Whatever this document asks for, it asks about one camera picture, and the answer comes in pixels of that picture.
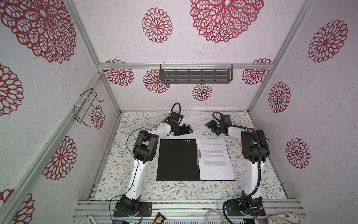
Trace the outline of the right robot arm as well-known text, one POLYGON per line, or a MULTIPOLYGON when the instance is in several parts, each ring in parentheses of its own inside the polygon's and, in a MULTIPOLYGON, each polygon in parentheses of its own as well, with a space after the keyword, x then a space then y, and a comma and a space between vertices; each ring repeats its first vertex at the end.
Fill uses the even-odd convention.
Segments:
POLYGON ((230 115, 213 112, 212 116, 213 120, 208 122, 206 127, 214 134, 224 134, 241 140, 242 155, 247 161, 247 180, 242 196, 228 204, 239 206, 241 212, 248 215, 250 211, 263 207, 261 180, 263 167, 270 154, 267 139, 263 130, 234 125, 230 115))

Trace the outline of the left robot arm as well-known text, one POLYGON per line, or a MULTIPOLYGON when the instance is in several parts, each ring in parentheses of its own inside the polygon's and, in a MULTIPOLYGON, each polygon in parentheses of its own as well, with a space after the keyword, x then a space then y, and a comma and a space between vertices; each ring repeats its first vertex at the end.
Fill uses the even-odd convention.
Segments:
POLYGON ((123 194, 113 197, 119 199, 116 203, 117 210, 123 209, 131 216, 138 212, 145 172, 156 155, 159 140, 171 133, 181 136, 193 132, 190 125, 183 124, 183 121, 181 112, 170 111, 155 129, 138 129, 139 133, 132 149, 134 161, 128 187, 123 194))

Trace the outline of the blue black folder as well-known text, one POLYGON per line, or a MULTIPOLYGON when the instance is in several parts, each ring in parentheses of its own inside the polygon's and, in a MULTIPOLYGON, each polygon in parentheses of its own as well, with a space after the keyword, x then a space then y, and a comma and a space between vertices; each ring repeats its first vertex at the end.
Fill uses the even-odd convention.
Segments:
POLYGON ((157 181, 202 181, 195 139, 161 140, 157 181))

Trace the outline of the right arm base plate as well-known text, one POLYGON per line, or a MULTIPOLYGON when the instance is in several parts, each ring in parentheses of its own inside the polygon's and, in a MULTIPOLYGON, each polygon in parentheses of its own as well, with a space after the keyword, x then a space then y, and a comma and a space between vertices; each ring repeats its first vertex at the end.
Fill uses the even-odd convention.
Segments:
POLYGON ((265 216, 263 198, 245 198, 227 203, 227 213, 229 216, 265 216))

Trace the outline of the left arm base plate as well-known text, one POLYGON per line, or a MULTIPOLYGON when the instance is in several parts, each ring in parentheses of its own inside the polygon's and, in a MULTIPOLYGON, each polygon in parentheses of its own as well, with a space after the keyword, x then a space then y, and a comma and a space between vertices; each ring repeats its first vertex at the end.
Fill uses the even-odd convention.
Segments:
POLYGON ((129 199, 123 195, 115 205, 114 217, 150 217, 153 203, 142 202, 140 199, 129 199))

